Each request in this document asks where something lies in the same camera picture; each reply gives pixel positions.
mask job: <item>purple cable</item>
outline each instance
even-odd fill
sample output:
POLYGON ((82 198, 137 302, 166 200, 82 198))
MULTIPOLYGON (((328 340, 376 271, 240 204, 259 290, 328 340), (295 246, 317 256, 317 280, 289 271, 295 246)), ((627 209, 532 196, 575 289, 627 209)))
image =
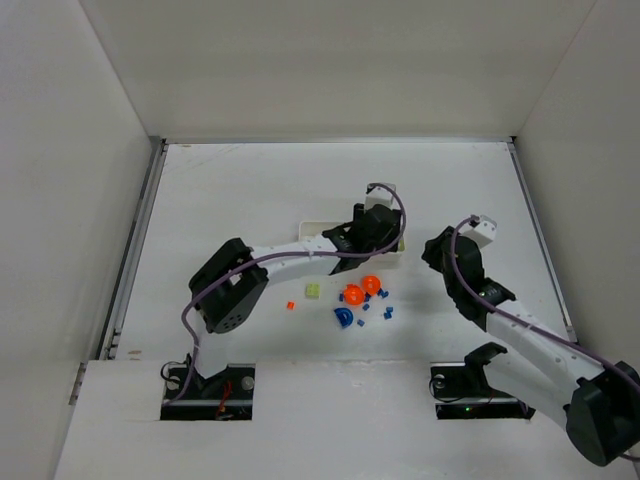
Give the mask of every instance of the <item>purple cable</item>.
POLYGON ((218 288, 224 282, 229 280, 231 277, 243 272, 247 268, 250 268, 250 267, 253 267, 254 265, 257 265, 258 263, 266 262, 267 260, 273 260, 274 258, 281 258, 281 257, 308 257, 309 255, 317 256, 317 257, 370 258, 370 257, 373 257, 374 255, 381 255, 383 253, 388 252, 394 246, 396 246, 398 244, 398 242, 400 242, 400 240, 402 239, 402 236, 404 235, 404 230, 405 230, 405 228, 407 226, 407 212, 406 212, 406 210, 404 208, 404 204, 402 203, 402 200, 400 199, 398 194, 392 188, 388 187, 387 185, 385 185, 383 183, 370 183, 369 186, 370 187, 380 187, 380 188, 383 188, 384 190, 387 190, 389 193, 391 193, 391 196, 398 203, 398 207, 400 208, 400 216, 401 216, 401 218, 400 218, 400 232, 398 233, 398 236, 396 238, 394 238, 389 243, 389 245, 387 245, 386 247, 380 248, 378 250, 373 250, 372 252, 368 252, 368 253, 344 253, 344 252, 326 252, 326 251, 315 251, 315 252, 311 252, 311 253, 309 253, 309 252, 280 252, 280 253, 272 253, 272 254, 269 254, 269 255, 264 255, 262 257, 258 257, 258 258, 254 258, 252 260, 249 260, 248 262, 243 263, 242 265, 238 266, 237 268, 234 268, 233 270, 231 270, 226 275, 223 275, 222 277, 217 279, 215 282, 213 282, 207 288, 205 288, 200 293, 198 293, 198 295, 193 297, 191 299, 191 301, 187 304, 187 306, 184 307, 184 310, 182 310, 182 315, 180 316, 180 319, 182 320, 182 324, 184 325, 184 328, 187 329, 187 332, 189 332, 189 335, 191 335, 191 338, 193 338, 193 353, 191 354, 191 364, 189 365, 189 371, 187 372, 187 378, 184 381, 184 384, 182 386, 182 389, 180 390, 180 393, 178 393, 178 395, 173 397, 171 400, 167 400, 166 402, 164 402, 163 405, 165 405, 165 406, 166 405, 170 405, 173 402, 177 402, 178 400, 180 400, 184 396, 184 394, 186 393, 187 389, 189 388, 189 385, 191 384, 191 380, 193 378, 193 372, 195 370, 196 358, 198 357, 198 352, 200 350, 200 339, 198 338, 198 334, 195 332, 195 330, 189 324, 189 320, 187 320, 187 314, 189 313, 189 311, 193 307, 196 306, 196 304, 200 300, 202 300, 204 297, 209 295, 212 291, 214 291, 216 288, 218 288))
MULTIPOLYGON (((484 298, 482 298, 480 295, 478 295, 476 292, 473 291, 473 289, 469 286, 469 284, 466 282, 466 280, 462 276, 462 273, 460 272, 460 268, 458 268, 458 261, 456 259, 455 252, 456 252, 456 241, 458 239, 458 234, 460 233, 460 229, 462 229, 462 227, 464 227, 468 223, 471 223, 472 221, 477 221, 477 220, 478 220, 477 215, 471 215, 470 217, 464 219, 453 230, 453 234, 451 235, 451 252, 450 252, 451 266, 453 267, 453 271, 456 274, 456 277, 458 278, 460 285, 462 285, 462 287, 467 291, 467 293, 469 293, 469 295, 471 295, 476 302, 478 302, 480 305, 486 308, 489 312, 497 313, 502 317, 508 318, 509 320, 516 322, 517 324, 536 332, 538 335, 542 335, 543 337, 548 338, 549 340, 552 340, 556 343, 569 347, 572 350, 575 350, 576 352, 580 352, 581 354, 595 360, 596 362, 600 363, 604 368, 606 368, 607 370, 615 373, 620 378, 622 378, 625 382, 627 382, 631 386, 633 390, 635 390, 638 396, 640 396, 640 385, 638 385, 629 375, 627 375, 625 372, 620 370, 618 367, 616 367, 613 363, 611 363, 606 358, 601 357, 597 353, 593 353, 590 350, 587 350, 586 348, 581 347, 580 345, 571 343, 570 341, 565 340, 562 337, 554 335, 553 333, 549 333, 546 330, 536 327, 535 325, 532 325, 531 323, 525 320, 522 320, 521 318, 518 318, 515 315, 510 314, 509 312, 505 312, 504 310, 501 310, 491 305, 484 298)), ((626 460, 630 460, 632 462, 640 462, 640 457, 634 457, 632 455, 627 455, 627 454, 622 454, 620 455, 620 457, 626 460)))

